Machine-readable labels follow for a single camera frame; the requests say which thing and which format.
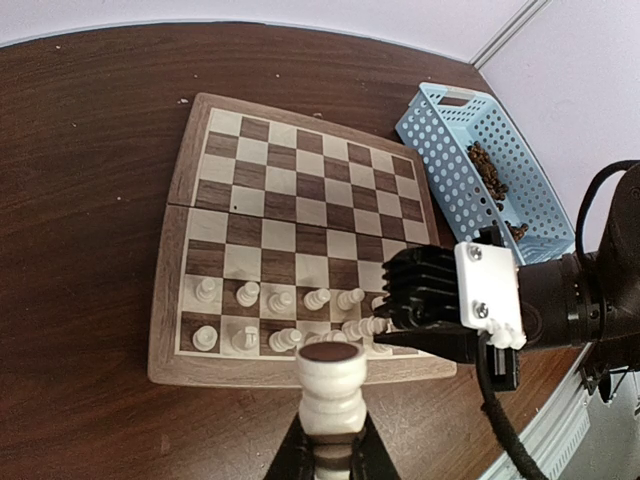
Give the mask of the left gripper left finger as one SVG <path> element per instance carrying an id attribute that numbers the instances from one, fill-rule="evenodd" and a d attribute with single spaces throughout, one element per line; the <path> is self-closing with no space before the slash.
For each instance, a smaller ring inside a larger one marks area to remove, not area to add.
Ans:
<path id="1" fill-rule="evenodd" d="M 295 417 L 267 470 L 264 480 L 314 480 L 313 444 Z"/>

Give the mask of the white king chess piece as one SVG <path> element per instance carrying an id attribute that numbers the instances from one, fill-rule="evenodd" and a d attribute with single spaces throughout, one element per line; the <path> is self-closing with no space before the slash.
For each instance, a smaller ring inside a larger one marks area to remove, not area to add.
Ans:
<path id="1" fill-rule="evenodd" d="M 349 479 L 353 442 L 367 415 L 361 387 L 367 377 L 363 347 L 324 341 L 296 354 L 302 388 L 298 417 L 310 438 L 316 479 Z"/>

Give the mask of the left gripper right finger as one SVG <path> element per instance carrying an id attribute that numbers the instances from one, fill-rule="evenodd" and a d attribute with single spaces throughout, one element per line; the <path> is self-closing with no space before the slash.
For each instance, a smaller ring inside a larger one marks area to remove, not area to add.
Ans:
<path id="1" fill-rule="evenodd" d="M 398 480 L 398 471 L 370 415 L 352 442 L 352 480 Z"/>

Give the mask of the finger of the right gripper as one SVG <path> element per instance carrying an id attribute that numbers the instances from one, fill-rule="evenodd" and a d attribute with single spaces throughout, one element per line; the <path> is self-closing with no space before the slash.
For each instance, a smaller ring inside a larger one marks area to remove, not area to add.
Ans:
<path id="1" fill-rule="evenodd" d="M 451 324 L 395 330 L 376 334 L 373 340 L 377 344 L 413 348 L 458 364 L 474 364 L 477 356 L 477 331 Z"/>

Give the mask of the white queen chess piece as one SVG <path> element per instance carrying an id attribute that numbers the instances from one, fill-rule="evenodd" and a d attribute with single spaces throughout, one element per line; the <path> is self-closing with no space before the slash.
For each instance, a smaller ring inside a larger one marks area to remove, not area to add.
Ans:
<path id="1" fill-rule="evenodd" d="M 349 341 L 383 334 L 388 330 L 388 320 L 380 317 L 366 317 L 345 322 L 341 330 Z"/>

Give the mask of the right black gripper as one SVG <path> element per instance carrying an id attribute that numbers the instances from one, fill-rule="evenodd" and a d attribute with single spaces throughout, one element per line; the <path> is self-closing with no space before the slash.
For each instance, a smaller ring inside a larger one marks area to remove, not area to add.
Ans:
<path id="1" fill-rule="evenodd" d="M 587 214 L 599 188 L 622 173 L 599 246 L 584 245 Z M 530 264 L 518 273 L 522 320 L 529 349 L 581 346 L 639 338 L 639 162 L 604 167 L 579 208 L 575 252 Z"/>

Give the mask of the white rook chess piece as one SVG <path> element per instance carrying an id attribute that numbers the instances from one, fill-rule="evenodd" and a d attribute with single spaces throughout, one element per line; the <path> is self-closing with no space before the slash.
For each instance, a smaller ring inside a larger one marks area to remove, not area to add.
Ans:
<path id="1" fill-rule="evenodd" d="M 204 325 L 196 330 L 192 336 L 193 346 L 201 352 L 211 351 L 217 344 L 218 332 L 211 325 Z"/>

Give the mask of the white bishop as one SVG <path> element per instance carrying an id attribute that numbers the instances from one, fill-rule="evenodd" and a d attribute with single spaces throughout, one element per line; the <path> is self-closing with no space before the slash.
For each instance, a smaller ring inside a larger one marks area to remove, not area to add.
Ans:
<path id="1" fill-rule="evenodd" d="M 347 342 L 346 335 L 340 330 L 331 330 L 323 334 L 310 336 L 306 341 L 306 345 L 322 343 L 322 342 Z"/>

